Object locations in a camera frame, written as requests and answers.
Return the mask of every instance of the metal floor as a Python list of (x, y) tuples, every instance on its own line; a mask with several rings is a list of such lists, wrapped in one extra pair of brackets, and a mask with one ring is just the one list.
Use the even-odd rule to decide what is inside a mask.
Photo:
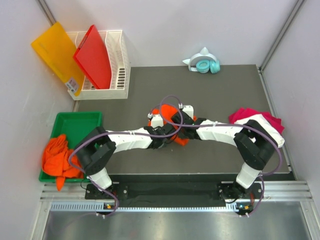
[[(128, 99), (80, 101), (78, 111), (101, 111), (107, 130), (135, 130), (146, 126), (147, 114), (163, 97), (174, 94), (192, 105), (197, 117), (228, 123), (240, 107), (270, 111), (255, 65), (223, 65), (218, 74), (189, 72), (185, 66), (133, 67)], [(238, 173), (244, 163), (231, 145), (191, 140), (157, 150), (134, 149), (112, 156), (109, 174), (222, 174)], [(264, 171), (273, 170), (278, 156)], [(288, 173), (284, 161), (279, 173)]]
[(119, 212), (105, 220), (50, 212), (43, 240), (311, 240), (299, 202), (263, 202), (250, 218), (233, 212)]

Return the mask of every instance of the plastic folder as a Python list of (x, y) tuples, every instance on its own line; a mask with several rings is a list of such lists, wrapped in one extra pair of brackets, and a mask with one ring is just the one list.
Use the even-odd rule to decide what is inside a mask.
[(74, 60), (96, 89), (109, 89), (112, 71), (104, 41), (95, 25), (83, 37)]
[(85, 75), (73, 59), (77, 48), (61, 24), (56, 22), (31, 46), (71, 92), (78, 96)]

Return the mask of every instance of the white dish rack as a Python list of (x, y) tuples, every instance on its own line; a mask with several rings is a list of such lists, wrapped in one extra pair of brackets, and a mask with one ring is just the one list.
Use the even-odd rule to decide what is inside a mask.
[[(78, 47), (85, 34), (86, 32), (69, 32), (68, 36)], [(104, 40), (109, 55), (112, 71), (110, 89), (96, 89), (85, 77), (78, 96), (70, 90), (68, 93), (74, 100), (127, 99), (131, 67), (123, 31), (99, 31), (99, 34)]]

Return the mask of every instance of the green tray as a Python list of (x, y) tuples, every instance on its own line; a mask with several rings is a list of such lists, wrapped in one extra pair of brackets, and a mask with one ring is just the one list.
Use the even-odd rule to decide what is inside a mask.
[[(73, 149), (95, 127), (102, 125), (102, 113), (91, 112), (60, 112), (56, 115), (51, 137), (56, 138), (61, 134), (66, 135), (69, 149)], [(55, 183), (56, 177), (50, 176), (41, 170), (40, 182)], [(83, 178), (67, 178), (67, 183), (89, 182)]]

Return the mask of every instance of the label sticker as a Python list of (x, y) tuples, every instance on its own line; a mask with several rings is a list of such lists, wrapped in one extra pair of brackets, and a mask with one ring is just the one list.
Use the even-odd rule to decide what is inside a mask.
[(69, 81), (65, 83), (65, 85), (73, 94), (75, 94), (79, 88), (79, 84), (76, 82), (76, 80), (73, 77), (71, 77)]

